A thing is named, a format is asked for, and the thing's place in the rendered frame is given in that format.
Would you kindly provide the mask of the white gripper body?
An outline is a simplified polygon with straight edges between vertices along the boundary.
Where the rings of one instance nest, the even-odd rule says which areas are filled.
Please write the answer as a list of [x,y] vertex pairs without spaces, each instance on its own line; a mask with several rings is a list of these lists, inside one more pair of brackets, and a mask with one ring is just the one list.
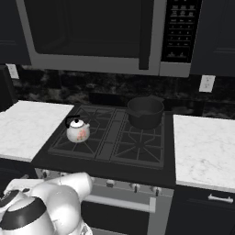
[[6,187],[4,195],[13,190],[19,190],[26,196],[43,196],[44,192],[36,185],[43,183],[42,179],[13,179]]

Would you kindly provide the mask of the white floral kettle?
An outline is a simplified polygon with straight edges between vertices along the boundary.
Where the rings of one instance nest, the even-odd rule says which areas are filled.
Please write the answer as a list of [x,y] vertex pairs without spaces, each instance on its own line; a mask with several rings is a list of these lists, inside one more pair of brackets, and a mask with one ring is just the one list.
[[90,125],[85,124],[79,115],[67,116],[65,118],[67,139],[73,143],[82,143],[90,137]]

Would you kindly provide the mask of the dark drawer front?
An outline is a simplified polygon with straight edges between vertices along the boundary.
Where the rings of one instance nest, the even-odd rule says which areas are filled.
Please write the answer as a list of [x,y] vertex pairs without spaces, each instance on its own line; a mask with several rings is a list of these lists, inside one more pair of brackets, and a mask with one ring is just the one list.
[[[208,200],[210,194],[233,203]],[[235,235],[235,193],[178,185],[165,235]]]
[[38,178],[34,167],[29,162],[0,158],[0,188],[6,188],[12,179],[21,178],[25,174],[29,178]]

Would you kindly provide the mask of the silver oven door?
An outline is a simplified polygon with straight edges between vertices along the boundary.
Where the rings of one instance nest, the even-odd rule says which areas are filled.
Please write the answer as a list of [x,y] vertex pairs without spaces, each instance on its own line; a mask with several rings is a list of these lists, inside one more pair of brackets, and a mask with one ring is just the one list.
[[156,199],[154,213],[83,201],[82,217],[93,235],[165,235],[173,189],[162,188],[162,192],[156,196],[150,189],[135,193],[133,189],[95,185],[91,195],[143,204],[148,204],[151,197]]

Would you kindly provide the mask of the black gas hob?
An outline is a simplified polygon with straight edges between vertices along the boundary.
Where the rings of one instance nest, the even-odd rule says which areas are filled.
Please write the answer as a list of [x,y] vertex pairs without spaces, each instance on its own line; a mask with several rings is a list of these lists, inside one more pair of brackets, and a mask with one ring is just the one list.
[[176,185],[173,114],[164,112],[155,129],[132,127],[123,107],[76,105],[65,121],[78,115],[90,125],[90,137],[72,143],[61,123],[34,157],[39,169],[86,172],[93,177],[140,185]]

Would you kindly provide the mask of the black cooking pot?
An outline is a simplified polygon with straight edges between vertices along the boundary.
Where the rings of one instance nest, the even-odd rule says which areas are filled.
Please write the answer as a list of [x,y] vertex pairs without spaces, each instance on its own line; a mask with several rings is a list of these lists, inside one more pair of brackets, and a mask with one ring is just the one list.
[[129,123],[137,129],[155,129],[162,122],[164,99],[155,95],[135,97],[128,102]]

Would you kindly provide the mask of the silver microwave oven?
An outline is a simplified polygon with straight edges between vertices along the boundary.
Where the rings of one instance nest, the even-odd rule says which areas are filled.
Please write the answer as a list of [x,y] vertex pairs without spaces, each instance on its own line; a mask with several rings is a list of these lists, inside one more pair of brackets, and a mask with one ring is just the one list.
[[17,0],[31,65],[187,77],[202,0],[154,0],[149,69],[139,69],[141,0]]

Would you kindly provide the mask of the white wall socket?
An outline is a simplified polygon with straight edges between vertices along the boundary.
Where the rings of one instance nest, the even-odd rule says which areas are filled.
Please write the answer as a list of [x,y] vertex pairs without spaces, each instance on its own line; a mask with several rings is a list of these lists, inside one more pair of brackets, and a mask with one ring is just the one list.
[[215,75],[203,75],[199,85],[199,91],[204,93],[211,93],[215,82]]
[[8,64],[7,65],[8,71],[10,73],[10,77],[12,79],[18,79],[18,73],[17,73],[17,67],[15,66],[15,64]]

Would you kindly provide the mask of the dark wall cupboard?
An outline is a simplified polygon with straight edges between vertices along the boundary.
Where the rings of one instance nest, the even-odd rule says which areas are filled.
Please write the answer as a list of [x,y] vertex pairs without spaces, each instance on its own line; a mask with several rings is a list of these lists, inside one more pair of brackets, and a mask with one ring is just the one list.
[[203,0],[190,73],[235,77],[235,0]]
[[30,65],[16,0],[0,0],[0,64]]

